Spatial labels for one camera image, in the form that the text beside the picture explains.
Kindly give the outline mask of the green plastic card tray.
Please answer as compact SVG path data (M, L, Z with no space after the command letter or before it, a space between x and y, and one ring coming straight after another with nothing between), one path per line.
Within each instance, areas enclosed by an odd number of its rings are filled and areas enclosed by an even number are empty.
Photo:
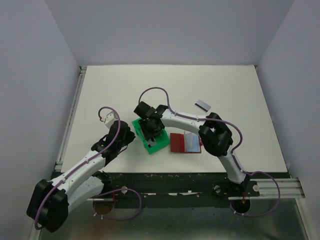
M148 147L147 140L145 139L143 132L142 132L142 128L139 125L139 120L141 120L141 119L138 118L138 119L132 121L131 123L133 125L133 128L135 129L137 136L140 137L144 148L147 150L147 152L150 155L160 151L161 149L165 148L166 146L168 146L170 144L169 136L168 136L167 132L163 129L162 133L160 135L151 138L151 139L155 139L157 144L153 147Z

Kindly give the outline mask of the red card holder wallet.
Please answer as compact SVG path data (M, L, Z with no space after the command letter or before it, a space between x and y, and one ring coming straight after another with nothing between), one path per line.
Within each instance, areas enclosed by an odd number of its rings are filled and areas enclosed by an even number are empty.
M192 132L170 133L170 151L177 154L200 154L200 137Z

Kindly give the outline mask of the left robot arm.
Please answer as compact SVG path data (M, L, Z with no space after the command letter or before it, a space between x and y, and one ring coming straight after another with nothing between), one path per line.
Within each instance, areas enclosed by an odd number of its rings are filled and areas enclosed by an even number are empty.
M116 120L106 136L94 143L75 166L52 180L42 179L32 193L26 210L40 228L53 233L66 221L69 213L93 196L107 197L111 185L101 169L114 160L122 148L135 138L124 121Z

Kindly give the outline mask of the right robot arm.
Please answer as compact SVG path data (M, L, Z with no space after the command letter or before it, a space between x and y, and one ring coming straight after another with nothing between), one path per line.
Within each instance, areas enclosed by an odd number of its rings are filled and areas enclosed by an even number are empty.
M138 123L146 140L160 135L166 127L199 136L204 149L217 157L224 167L230 181L230 191L236 196L247 192L250 178L240 170L232 151L232 131L218 114L198 116L179 113L166 105L154 108L143 101L138 103L134 113L140 117Z

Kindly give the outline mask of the silver card in tray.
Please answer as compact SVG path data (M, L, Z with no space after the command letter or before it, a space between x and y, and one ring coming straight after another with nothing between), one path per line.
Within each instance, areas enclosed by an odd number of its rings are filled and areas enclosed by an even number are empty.
M148 141L147 141L147 146L149 148L152 148L153 146L156 146L157 145L157 141L153 138L150 138Z

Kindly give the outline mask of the white magnetic stripe card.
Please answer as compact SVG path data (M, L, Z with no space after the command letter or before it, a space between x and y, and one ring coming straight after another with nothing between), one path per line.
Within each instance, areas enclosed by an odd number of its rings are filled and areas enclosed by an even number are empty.
M199 109L201 109L202 111L204 111L205 113L208 113L209 110L212 108L210 105L208 105L207 103L205 103L202 100L197 100L197 102L194 104L196 107L198 107Z

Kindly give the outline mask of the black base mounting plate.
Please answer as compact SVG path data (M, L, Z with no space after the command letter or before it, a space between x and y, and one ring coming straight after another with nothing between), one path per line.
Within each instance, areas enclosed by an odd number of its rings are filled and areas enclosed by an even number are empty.
M118 209L138 206L164 208L227 208L229 199L258 197L256 181L250 180L245 191L227 179L226 173L105 173L93 174L103 184L102 192L127 187L129 192L110 193L99 203L115 202Z

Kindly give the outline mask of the left aluminium rail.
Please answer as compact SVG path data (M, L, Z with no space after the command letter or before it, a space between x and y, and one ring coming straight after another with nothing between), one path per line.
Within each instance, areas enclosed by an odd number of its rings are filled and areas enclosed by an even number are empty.
M62 166L63 166L63 162L64 162L64 155L65 155L66 147L67 147L67 144L69 141L69 137L70 137L70 133L71 133L74 117L75 117L75 112L77 109L77 105L78 105L78 101L79 101L79 97L80 97L80 93L81 93L81 89L82 89L82 85L83 85L85 75L87 72L87 66L80 66L79 70L80 71L79 71L79 76L78 76L78 80L77 80L77 85L76 85L75 93L73 96L70 112L68 115L65 131L63 134L63 139L62 139L62 142L60 145L59 153L58 153L58 156L57 156L57 159L55 162L54 172L61 172L61 170L62 170Z

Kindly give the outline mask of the aluminium rail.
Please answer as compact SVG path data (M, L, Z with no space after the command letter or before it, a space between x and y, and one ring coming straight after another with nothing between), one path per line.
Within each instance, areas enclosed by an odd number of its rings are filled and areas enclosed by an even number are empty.
M78 105L78 101L79 101L79 97L80 97L80 93L81 93L81 89L82 89L82 85L83 85L85 75L87 72L87 66L80 66L79 70L80 71L79 71L79 76L78 76L78 80L77 80L77 85L76 85L75 93L73 96L70 112L68 115L65 131L63 134L63 139L62 139L62 142L60 145L59 153L58 153L58 156L57 156L57 159L55 162L54 172L61 172L61 170L62 170L62 166L63 166L63 162L64 162L64 155L65 155L66 147L67 147L67 144L69 141L69 137L70 137L70 133L71 133L74 117L75 117L75 112L77 109L77 105Z
M63 183L70 204L82 203L90 198L103 196L103 183L98 178L91 176L77 188L69 187L69 183ZM305 197L300 181L296 178L254 179L249 182L245 193L228 193L222 184L214 186L211 193L215 197L229 200L257 199L302 199Z

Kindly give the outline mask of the front aluminium rail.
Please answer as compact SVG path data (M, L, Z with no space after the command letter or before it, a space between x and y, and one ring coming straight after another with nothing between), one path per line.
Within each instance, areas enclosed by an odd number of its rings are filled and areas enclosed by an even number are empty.
M77 188L69 187L69 183L63 183L70 204L82 203L90 198L103 196L103 183L98 178L91 176ZM245 193L228 193L222 184L214 186L211 193L215 197L229 200L257 199L302 199L305 197L300 181L296 178L254 179L249 182Z

